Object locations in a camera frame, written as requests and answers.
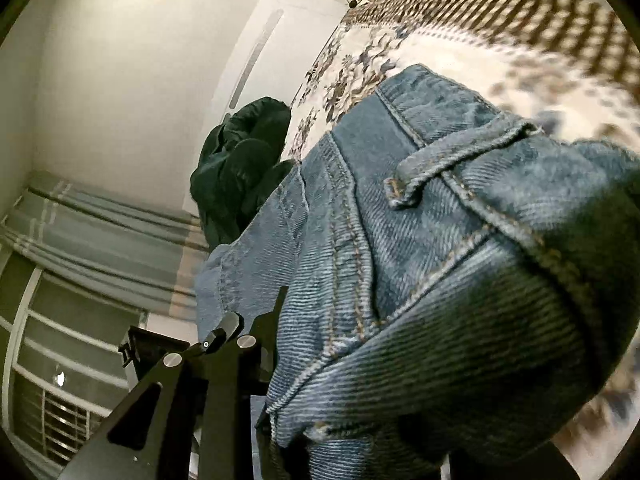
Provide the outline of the blue denim jeans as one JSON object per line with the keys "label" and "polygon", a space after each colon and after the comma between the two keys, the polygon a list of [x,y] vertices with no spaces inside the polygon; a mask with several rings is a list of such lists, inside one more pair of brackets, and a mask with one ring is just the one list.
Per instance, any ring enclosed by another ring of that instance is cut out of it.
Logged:
{"label": "blue denim jeans", "polygon": [[569,479],[553,437],[639,319],[639,159],[413,65],[325,133],[195,282],[282,310],[279,479]]}

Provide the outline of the grey striped curtain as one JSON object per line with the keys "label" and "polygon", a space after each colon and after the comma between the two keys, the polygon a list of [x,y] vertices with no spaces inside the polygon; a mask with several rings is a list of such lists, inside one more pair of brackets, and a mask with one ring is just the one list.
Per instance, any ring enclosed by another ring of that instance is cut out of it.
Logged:
{"label": "grey striped curtain", "polygon": [[183,321],[196,317],[194,280],[209,248],[186,211],[35,171],[2,217],[1,239],[90,292]]}

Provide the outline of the white wardrobe door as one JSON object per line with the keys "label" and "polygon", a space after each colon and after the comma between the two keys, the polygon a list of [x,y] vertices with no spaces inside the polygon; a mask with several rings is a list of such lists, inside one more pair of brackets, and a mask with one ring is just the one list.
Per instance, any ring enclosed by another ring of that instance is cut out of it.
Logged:
{"label": "white wardrobe door", "polygon": [[218,72],[195,123],[188,170],[204,140],[224,118],[262,98],[290,105],[306,73],[346,12],[337,0],[230,0],[224,5],[239,33],[218,54]]}

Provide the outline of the white floral bed sheet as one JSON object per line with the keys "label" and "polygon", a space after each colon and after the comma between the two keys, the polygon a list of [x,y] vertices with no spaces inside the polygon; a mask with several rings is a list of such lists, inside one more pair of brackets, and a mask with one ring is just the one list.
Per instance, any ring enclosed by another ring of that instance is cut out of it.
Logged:
{"label": "white floral bed sheet", "polygon": [[[614,13],[585,0],[386,0],[350,11],[295,98],[285,151],[302,162],[383,81],[413,65],[555,140],[608,141],[639,159],[638,49]],[[636,391],[638,324],[600,392],[553,437],[577,467],[616,439],[604,398]]]}

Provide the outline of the dark green garment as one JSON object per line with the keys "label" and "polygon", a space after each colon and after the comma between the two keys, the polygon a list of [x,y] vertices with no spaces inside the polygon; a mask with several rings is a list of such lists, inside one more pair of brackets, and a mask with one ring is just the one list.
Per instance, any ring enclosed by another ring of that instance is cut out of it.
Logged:
{"label": "dark green garment", "polygon": [[210,248],[236,240],[295,165],[281,158],[290,122],[290,108],[265,96],[207,136],[190,194]]}

